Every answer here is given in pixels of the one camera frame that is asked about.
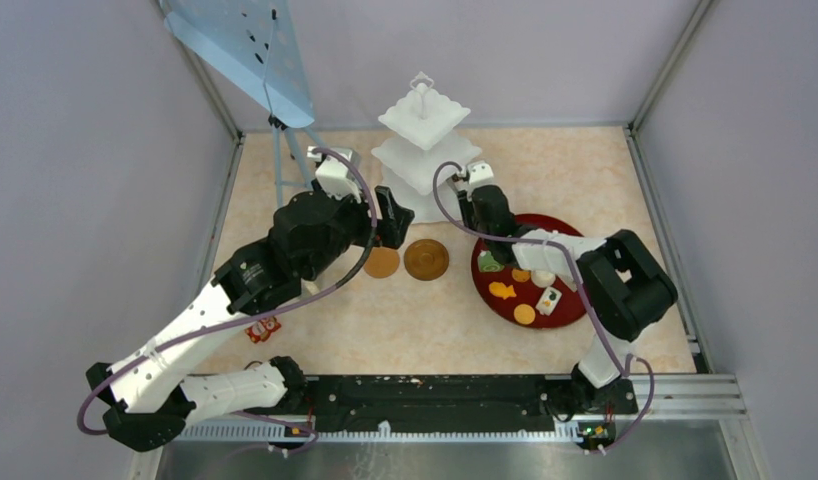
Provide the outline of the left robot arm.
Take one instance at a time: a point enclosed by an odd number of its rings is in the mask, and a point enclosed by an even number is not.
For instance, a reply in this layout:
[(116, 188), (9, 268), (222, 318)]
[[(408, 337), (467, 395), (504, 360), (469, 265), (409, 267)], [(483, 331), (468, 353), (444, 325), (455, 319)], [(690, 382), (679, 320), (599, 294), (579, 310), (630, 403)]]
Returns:
[(107, 405), (103, 434), (147, 452), (210, 418), (250, 409), (299, 410), (307, 380), (289, 357), (228, 374), (199, 374), (196, 367), (234, 335), (306, 305), (304, 283), (350, 247), (365, 253), (400, 247), (413, 218), (385, 186), (375, 188), (372, 200), (323, 189), (295, 195), (274, 213), (268, 234), (236, 250), (143, 347), (87, 370), (93, 396)]

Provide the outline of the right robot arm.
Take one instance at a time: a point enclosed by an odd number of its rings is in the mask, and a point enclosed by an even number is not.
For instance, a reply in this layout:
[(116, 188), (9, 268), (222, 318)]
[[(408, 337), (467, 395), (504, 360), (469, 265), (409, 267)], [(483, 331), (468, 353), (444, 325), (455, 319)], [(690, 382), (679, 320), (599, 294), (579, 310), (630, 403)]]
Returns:
[(580, 299), (595, 338), (571, 372), (569, 398), (585, 412), (599, 411), (629, 373), (632, 344), (677, 302), (674, 282), (630, 230), (607, 238), (567, 235), (519, 222), (496, 185), (455, 192), (463, 229), (483, 241), (496, 263), (533, 280), (547, 274)]

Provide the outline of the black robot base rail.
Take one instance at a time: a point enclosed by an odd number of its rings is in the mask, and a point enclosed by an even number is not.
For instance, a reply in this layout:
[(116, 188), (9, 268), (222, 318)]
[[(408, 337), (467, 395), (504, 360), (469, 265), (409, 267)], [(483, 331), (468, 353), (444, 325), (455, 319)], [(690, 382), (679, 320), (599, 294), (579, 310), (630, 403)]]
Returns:
[(629, 380), (601, 389), (569, 375), (322, 375), (268, 413), (300, 415), (319, 432), (551, 431), (565, 420), (635, 414)]

